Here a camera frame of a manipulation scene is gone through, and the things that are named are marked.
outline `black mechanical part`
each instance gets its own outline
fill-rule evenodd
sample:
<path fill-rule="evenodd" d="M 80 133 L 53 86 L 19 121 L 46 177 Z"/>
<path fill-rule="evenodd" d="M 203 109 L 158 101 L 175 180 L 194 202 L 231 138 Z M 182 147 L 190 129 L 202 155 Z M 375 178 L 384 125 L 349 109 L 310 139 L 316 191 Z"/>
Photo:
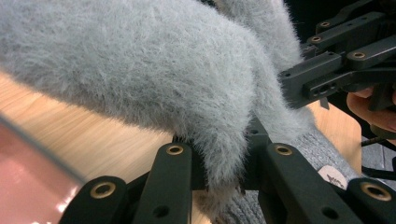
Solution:
<path fill-rule="evenodd" d="M 372 86 L 372 83 L 393 83 L 396 80 L 395 72 L 396 67 L 328 74 L 303 85 L 304 98 L 308 98 L 308 100 L 304 99 L 304 102 L 316 101 L 339 90 L 360 91 L 367 86 Z"/>
<path fill-rule="evenodd" d="M 307 42 L 322 50 L 335 53 L 350 52 L 375 42 L 384 13 L 370 12 L 331 30 L 310 37 Z"/>
<path fill-rule="evenodd" d="M 378 3 L 390 16 L 396 14 L 396 0 L 378 0 Z"/>
<path fill-rule="evenodd" d="M 315 45 L 309 44 L 309 43 L 304 43 L 300 46 L 302 50 L 303 57 L 308 60 L 310 58 L 313 58 L 317 54 L 318 48 L 315 47 Z"/>
<path fill-rule="evenodd" d="M 258 190 L 260 188 L 273 190 L 271 189 L 271 184 L 265 183 L 265 177 L 268 175 L 265 174 L 265 171 L 259 166 L 261 163 L 261 151 L 265 150 L 266 146 L 271 143 L 268 133 L 256 117 L 251 120 L 246 133 L 248 140 L 248 153 L 245 162 L 245 176 L 240 183 L 241 188 L 245 190 Z"/>
<path fill-rule="evenodd" d="M 347 66 L 352 70 L 362 70 L 380 64 L 395 55 L 396 35 L 392 35 L 349 52 L 346 56 Z"/>
<path fill-rule="evenodd" d="M 194 148 L 191 141 L 187 141 L 186 139 L 176 135 L 173 137 L 172 143 L 186 144 L 190 148 Z M 204 158 L 197 150 L 192 150 L 191 153 L 191 176 L 194 176 L 194 178 L 191 179 L 191 190 L 207 190 L 207 175 L 205 171 Z"/>
<path fill-rule="evenodd" d="M 327 93 L 327 89 L 330 89 L 331 86 L 318 88 L 318 91 L 312 91 L 312 97 L 309 97 L 311 93 L 304 91 L 303 85 L 316 78 L 321 78 L 323 74 L 331 74 L 341 67 L 342 57 L 332 52 L 326 52 L 282 72 L 279 77 L 286 101 L 291 107 L 299 108 L 323 97 L 321 93 Z"/>
<path fill-rule="evenodd" d="M 365 14 L 367 12 L 376 9 L 377 3 L 373 0 L 361 0 L 357 1 L 351 5 L 341 8 L 338 14 L 331 18 L 327 19 L 326 21 L 321 21 L 317 24 L 316 33 L 322 33 L 326 30 L 332 29 L 333 27 L 349 21 L 361 14 Z"/>
<path fill-rule="evenodd" d="M 288 211 L 279 195 L 260 190 L 258 200 L 267 224 L 287 223 Z"/>
<path fill-rule="evenodd" d="M 396 193 L 387 185 L 369 178 L 353 179 L 346 194 L 349 206 L 366 223 L 396 223 Z"/>
<path fill-rule="evenodd" d="M 386 19 L 381 22 L 380 24 L 381 28 L 378 29 L 380 31 L 378 34 L 378 39 L 387 37 L 388 35 L 396 34 L 395 33 L 395 19 L 396 15 L 393 13 L 389 13 L 389 9 L 393 8 L 394 11 L 394 5 L 395 1 L 394 0 L 285 0 L 290 7 L 290 13 L 291 17 L 293 18 L 293 21 L 295 22 L 295 29 L 297 30 L 298 36 L 302 40 L 306 40 L 309 37 L 312 37 L 315 35 L 313 32 L 314 29 L 312 29 L 313 26 L 315 25 L 320 25 L 321 23 L 328 21 L 329 18 L 333 17 L 333 15 L 336 15 L 336 13 L 339 12 L 339 8 L 342 7 L 355 7 L 352 9 L 349 9 L 349 11 L 353 11 L 352 13 L 345 13 L 346 16 L 344 17 L 343 20 L 341 20 L 338 24 L 344 23 L 348 20 L 357 18 L 359 16 L 362 16 L 368 12 L 371 11 L 378 11 L 378 12 L 384 12 L 387 16 Z M 321 33 L 325 30 L 332 29 L 334 26 L 338 25 L 336 23 L 331 22 L 331 25 L 325 28 L 324 30 L 320 30 L 317 32 Z M 387 63 L 389 65 L 396 64 L 396 61 L 393 59 L 393 62 L 391 60 L 387 60 Z M 359 84 L 350 84 L 348 87 L 343 87 L 342 89 L 348 89 L 348 91 L 358 91 L 361 89 L 368 88 L 370 86 L 374 86 L 375 83 L 359 83 Z M 346 104 L 346 98 L 347 98 L 347 93 L 344 91 L 338 91 L 332 95 L 327 96 L 329 102 L 339 109 L 343 110 L 346 112 L 349 116 L 354 118 L 355 120 L 358 121 L 358 123 L 361 126 L 362 130 L 362 135 L 365 136 L 366 138 L 374 138 L 375 135 L 370 131 L 370 125 L 367 124 L 367 122 L 355 114 L 353 114 L 347 107 Z M 384 147 L 387 147 L 391 150 L 396 151 L 396 146 L 393 144 L 385 141 L 381 143 Z"/>
<path fill-rule="evenodd" d="M 158 150 L 133 223 L 191 223 L 191 157 L 185 144 Z"/>
<path fill-rule="evenodd" d="M 101 176 L 82 187 L 64 211 L 60 224 L 122 223 L 128 206 L 125 182 L 114 176 Z"/>
<path fill-rule="evenodd" d="M 396 105 L 393 103 L 392 95 L 395 91 L 395 84 L 386 83 L 386 84 L 378 84 L 375 86 L 372 99 L 369 104 L 369 110 L 383 110 L 387 109 L 392 112 L 396 112 Z M 370 125 L 370 130 L 376 136 L 381 137 L 383 139 L 396 139 L 396 133 L 391 132 L 375 125 Z"/>
<path fill-rule="evenodd" d="M 396 180 L 396 173 L 394 171 L 376 170 L 365 166 L 361 167 L 361 171 L 369 177 Z"/>
<path fill-rule="evenodd" d="M 268 146 L 262 167 L 286 207 L 287 223 L 362 223 L 296 148 Z"/>
<path fill-rule="evenodd" d="M 140 203 L 140 197 L 142 196 L 148 177 L 149 172 L 139 176 L 137 179 L 127 184 L 130 206 L 124 215 L 125 221 L 123 223 L 130 223 L 131 220 L 134 220 L 134 214 L 136 214 L 137 207 Z"/>

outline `brass screw insert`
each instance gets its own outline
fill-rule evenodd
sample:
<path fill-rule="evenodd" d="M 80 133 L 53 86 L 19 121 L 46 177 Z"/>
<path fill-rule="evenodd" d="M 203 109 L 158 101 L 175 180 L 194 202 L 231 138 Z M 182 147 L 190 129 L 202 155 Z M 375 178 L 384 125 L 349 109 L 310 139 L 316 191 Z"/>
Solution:
<path fill-rule="evenodd" d="M 311 38 L 312 42 L 319 42 L 320 40 L 321 40 L 320 36 L 314 36 L 314 37 Z"/>
<path fill-rule="evenodd" d="M 375 198 L 379 201 L 387 202 L 392 199 L 392 196 L 390 196 L 389 192 L 376 184 L 363 182 L 361 183 L 361 190 L 370 197 Z"/>
<path fill-rule="evenodd" d="M 276 147 L 275 151 L 283 156 L 289 156 L 293 153 L 288 147 Z"/>
<path fill-rule="evenodd" d="M 364 57 L 366 57 L 366 55 L 364 53 L 362 53 L 362 52 L 355 52 L 355 53 L 353 53 L 353 57 L 355 57 L 355 58 L 364 58 Z"/>
<path fill-rule="evenodd" d="M 101 182 L 93 186 L 91 189 L 91 197 L 94 199 L 103 199 L 110 196 L 114 190 L 116 190 L 116 185 L 112 182 Z"/>
<path fill-rule="evenodd" d="M 172 156 L 176 156 L 178 154 L 181 154 L 183 152 L 183 147 L 180 146 L 170 146 L 169 148 L 166 149 L 166 153 Z"/>
<path fill-rule="evenodd" d="M 328 21 L 324 21 L 323 23 L 320 24 L 320 26 L 327 27 L 330 26 L 330 23 Z"/>

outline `wooden surface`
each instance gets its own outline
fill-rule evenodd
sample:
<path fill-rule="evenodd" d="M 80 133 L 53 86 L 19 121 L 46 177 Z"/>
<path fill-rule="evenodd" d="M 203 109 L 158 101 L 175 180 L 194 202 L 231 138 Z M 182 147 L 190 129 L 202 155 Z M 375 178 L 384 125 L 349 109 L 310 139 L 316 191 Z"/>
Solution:
<path fill-rule="evenodd" d="M 314 102 L 308 106 L 314 113 L 317 127 L 334 144 L 352 168 L 361 173 L 361 126 L 352 117 L 330 105 L 327 110 Z"/>
<path fill-rule="evenodd" d="M 359 171 L 361 131 L 338 109 L 311 105 L 319 128 Z M 65 105 L 11 81 L 0 73 L 0 113 L 21 127 L 87 180 L 115 175 L 129 182 L 147 172 L 169 133 L 125 126 L 82 108 Z M 192 223 L 209 223 L 196 209 Z"/>

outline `fuzzy fabric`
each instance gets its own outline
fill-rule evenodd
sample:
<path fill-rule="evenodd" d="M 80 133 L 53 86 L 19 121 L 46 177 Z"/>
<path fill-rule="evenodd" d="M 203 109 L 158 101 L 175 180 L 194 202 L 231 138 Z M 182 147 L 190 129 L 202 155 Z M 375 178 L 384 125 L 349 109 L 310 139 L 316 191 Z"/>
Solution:
<path fill-rule="evenodd" d="M 193 140 L 212 220 L 243 174 L 257 114 L 273 141 L 309 133 L 276 74 L 301 61 L 280 0 L 0 0 L 0 67 L 37 91 L 126 124 Z"/>

